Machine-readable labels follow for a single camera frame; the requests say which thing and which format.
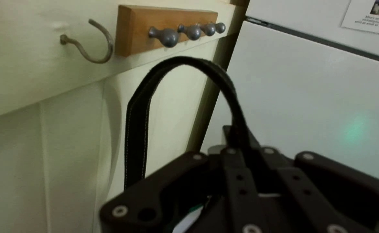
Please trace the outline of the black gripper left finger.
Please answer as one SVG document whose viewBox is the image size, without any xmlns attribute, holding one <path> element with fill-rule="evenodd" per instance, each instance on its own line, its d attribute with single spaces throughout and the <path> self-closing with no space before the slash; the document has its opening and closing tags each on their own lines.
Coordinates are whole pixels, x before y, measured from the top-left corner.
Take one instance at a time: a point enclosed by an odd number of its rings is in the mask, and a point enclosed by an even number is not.
<svg viewBox="0 0 379 233">
<path fill-rule="evenodd" d="M 221 158 L 189 151 L 126 186 L 99 210 L 102 233 L 172 233 L 191 211 L 198 219 L 183 233 L 224 230 Z"/>
</svg>

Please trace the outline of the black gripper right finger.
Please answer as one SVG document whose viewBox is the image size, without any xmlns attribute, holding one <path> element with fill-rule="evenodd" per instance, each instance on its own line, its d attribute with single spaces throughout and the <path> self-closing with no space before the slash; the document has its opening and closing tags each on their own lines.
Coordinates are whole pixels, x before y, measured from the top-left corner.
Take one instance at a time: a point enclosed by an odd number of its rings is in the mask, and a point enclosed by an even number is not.
<svg viewBox="0 0 379 233">
<path fill-rule="evenodd" d="M 306 233 L 379 233 L 379 179 L 313 151 L 258 151 L 258 173 L 295 208 Z"/>
</svg>

